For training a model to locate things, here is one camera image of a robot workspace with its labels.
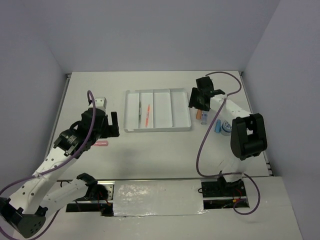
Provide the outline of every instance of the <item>wall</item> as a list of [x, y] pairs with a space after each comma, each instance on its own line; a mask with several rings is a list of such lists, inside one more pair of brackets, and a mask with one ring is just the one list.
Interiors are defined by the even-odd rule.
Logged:
[[1, 0], [1, 189], [31, 175], [43, 160], [65, 79], [22, 2]]
[[281, 0], [244, 71], [304, 240], [320, 235], [319, 13], [319, 0]]
[[244, 70], [279, 0], [23, 0], [72, 71]]

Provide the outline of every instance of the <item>white table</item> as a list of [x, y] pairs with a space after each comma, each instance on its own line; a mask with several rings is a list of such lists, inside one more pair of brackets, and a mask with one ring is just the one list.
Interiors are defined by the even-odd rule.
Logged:
[[[120, 137], [108, 138], [108, 146], [93, 146], [72, 165], [60, 180], [70, 180], [88, 173], [99, 180], [198, 178], [196, 156], [209, 125], [196, 119], [196, 109], [190, 109], [192, 127], [185, 132], [124, 132], [126, 90], [185, 88], [188, 97], [196, 79], [210, 71], [143, 71], [143, 72], [73, 72], [53, 140], [81, 119], [88, 108], [87, 90], [95, 97], [106, 97], [107, 112], [116, 111]], [[230, 71], [240, 79], [239, 72]], [[235, 79], [226, 74], [211, 75], [215, 89], [226, 93], [238, 89]], [[230, 97], [243, 109], [250, 111], [244, 89]], [[230, 137], [213, 132], [208, 136], [200, 158], [204, 174], [217, 174], [221, 162], [233, 156]], [[269, 176], [264, 155], [252, 160], [246, 173]]]
[[[238, 215], [230, 208], [211, 209], [198, 215], [124, 218], [99, 216], [97, 212], [66, 212], [63, 208], [40, 239], [302, 240], [282, 178], [255, 177], [255, 181], [261, 204], [248, 216]], [[257, 202], [257, 191], [248, 179], [244, 179], [244, 184], [252, 208]], [[22, 239], [17, 232], [13, 236]]]

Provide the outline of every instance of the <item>orange object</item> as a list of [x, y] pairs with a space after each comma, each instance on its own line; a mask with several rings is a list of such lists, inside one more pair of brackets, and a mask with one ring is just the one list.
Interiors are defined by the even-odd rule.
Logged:
[[146, 111], [146, 119], [145, 119], [145, 127], [148, 127], [148, 123], [149, 123], [149, 114], [150, 114], [150, 104], [148, 105], [148, 109]]
[[200, 109], [198, 109], [198, 111], [196, 112], [196, 119], [200, 120], [201, 119], [201, 115], [202, 115], [202, 111]]

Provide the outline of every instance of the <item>white tray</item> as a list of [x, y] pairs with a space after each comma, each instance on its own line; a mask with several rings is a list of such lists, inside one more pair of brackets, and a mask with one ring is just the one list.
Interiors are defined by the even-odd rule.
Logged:
[[191, 128], [188, 96], [184, 88], [128, 90], [124, 111], [124, 131], [127, 133], [178, 132]]

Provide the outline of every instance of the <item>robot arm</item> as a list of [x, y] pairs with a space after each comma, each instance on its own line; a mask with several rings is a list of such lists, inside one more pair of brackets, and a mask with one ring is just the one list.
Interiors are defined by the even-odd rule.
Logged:
[[59, 135], [45, 160], [34, 172], [33, 175], [38, 177], [25, 182], [9, 198], [0, 198], [0, 215], [23, 237], [30, 238], [35, 235], [50, 215], [75, 199], [81, 197], [89, 199], [95, 194], [95, 191], [103, 192], [97, 180], [83, 173], [70, 184], [48, 193], [61, 174], [74, 164], [84, 151], [89, 150], [99, 138], [120, 135], [117, 113], [111, 113], [112, 125], [109, 125], [106, 115], [107, 100], [104, 97], [98, 97], [94, 101], [96, 106], [94, 126], [83, 151], [61, 168], [44, 176], [39, 174], [57, 168], [80, 148], [92, 122], [92, 103], [81, 115], [81, 121], [75, 122]]
[[[259, 156], [262, 151], [267, 149], [266, 130], [262, 115], [252, 114], [242, 109], [228, 99], [224, 91], [215, 90], [209, 76], [197, 79], [196, 85], [197, 87], [194, 87], [191, 92], [189, 108], [218, 112], [225, 101], [219, 115], [232, 126], [230, 147], [234, 158], [228, 160], [222, 173], [244, 172], [252, 160], [250, 157]], [[225, 176], [227, 182], [234, 182], [239, 178], [239, 175]]]

